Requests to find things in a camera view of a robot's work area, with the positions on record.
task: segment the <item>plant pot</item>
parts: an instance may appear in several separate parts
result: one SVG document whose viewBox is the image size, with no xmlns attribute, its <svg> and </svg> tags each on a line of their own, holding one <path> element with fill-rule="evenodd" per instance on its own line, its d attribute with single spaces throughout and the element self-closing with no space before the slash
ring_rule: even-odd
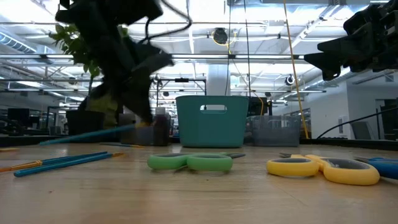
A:
<svg viewBox="0 0 398 224">
<path fill-rule="evenodd" d="M 67 111 L 69 135 L 99 131 L 104 128 L 105 114 L 96 111 Z M 100 142 L 104 136 L 95 136 L 74 142 Z"/>
</svg>

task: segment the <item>wooden table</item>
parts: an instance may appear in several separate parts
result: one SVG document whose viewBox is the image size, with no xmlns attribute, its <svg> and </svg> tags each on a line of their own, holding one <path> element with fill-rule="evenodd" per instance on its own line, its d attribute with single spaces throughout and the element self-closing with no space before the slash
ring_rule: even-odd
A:
<svg viewBox="0 0 398 224">
<path fill-rule="evenodd" d="M 0 223 L 397 223 L 398 182 L 360 187 L 335 184 L 321 174 L 306 179 L 267 174 L 279 152 L 352 158 L 398 158 L 398 152 L 330 146 L 300 148 L 182 149 L 65 144 L 0 153 L 0 166 L 37 159 L 123 151 L 115 157 L 15 178 L 0 174 Z M 229 174 L 154 172 L 150 154 L 244 152 Z"/>
</svg>

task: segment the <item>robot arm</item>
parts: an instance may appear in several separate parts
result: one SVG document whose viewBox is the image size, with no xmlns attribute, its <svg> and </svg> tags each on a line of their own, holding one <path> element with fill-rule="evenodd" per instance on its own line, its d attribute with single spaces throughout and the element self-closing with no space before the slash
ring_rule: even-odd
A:
<svg viewBox="0 0 398 224">
<path fill-rule="evenodd" d="M 352 72 L 398 68 L 398 0 L 373 4 L 344 23 L 346 37 L 318 44 L 323 53 L 304 60 L 322 70 L 325 81 L 338 77 L 341 66 Z"/>
</svg>

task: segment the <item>bin handle cutout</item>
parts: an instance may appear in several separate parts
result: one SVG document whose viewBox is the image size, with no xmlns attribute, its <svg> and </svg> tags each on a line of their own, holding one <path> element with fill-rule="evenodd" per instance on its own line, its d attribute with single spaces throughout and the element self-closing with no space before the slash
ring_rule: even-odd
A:
<svg viewBox="0 0 398 224">
<path fill-rule="evenodd" d="M 201 105 L 200 112 L 203 114 L 225 114 L 227 111 L 225 105 Z"/>
</svg>

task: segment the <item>yellow scissors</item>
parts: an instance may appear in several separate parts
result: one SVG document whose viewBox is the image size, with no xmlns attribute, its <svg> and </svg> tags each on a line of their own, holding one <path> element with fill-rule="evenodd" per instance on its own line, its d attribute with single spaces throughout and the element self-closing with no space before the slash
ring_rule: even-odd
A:
<svg viewBox="0 0 398 224">
<path fill-rule="evenodd" d="M 329 181 L 350 185 L 373 185 L 380 179 L 379 172 L 373 166 L 352 159 L 285 153 L 281 153 L 281 156 L 285 159 L 273 159 L 267 162 L 270 174 L 311 176 L 319 170 Z"/>
</svg>

